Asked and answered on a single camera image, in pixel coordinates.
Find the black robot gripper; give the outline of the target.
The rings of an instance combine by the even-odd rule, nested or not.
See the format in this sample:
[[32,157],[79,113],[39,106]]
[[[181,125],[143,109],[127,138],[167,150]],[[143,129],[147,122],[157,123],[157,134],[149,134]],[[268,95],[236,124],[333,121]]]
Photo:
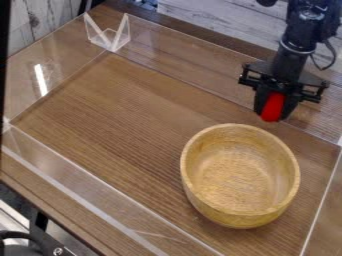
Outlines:
[[316,50],[316,41],[306,43],[282,39],[273,59],[244,64],[238,82],[256,91],[254,111],[258,115],[274,92],[285,95],[282,120],[289,118],[300,102],[321,102],[329,84],[305,70]]

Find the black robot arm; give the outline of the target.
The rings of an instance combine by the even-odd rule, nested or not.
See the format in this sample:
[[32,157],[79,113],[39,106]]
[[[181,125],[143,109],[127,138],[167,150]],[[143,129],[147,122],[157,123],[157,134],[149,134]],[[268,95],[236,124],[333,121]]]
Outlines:
[[305,70],[312,59],[320,71],[337,61],[329,39],[341,26],[342,0],[289,0],[286,29],[270,61],[242,65],[238,83],[256,91],[254,112],[266,122],[285,120],[301,102],[320,103],[330,84]]

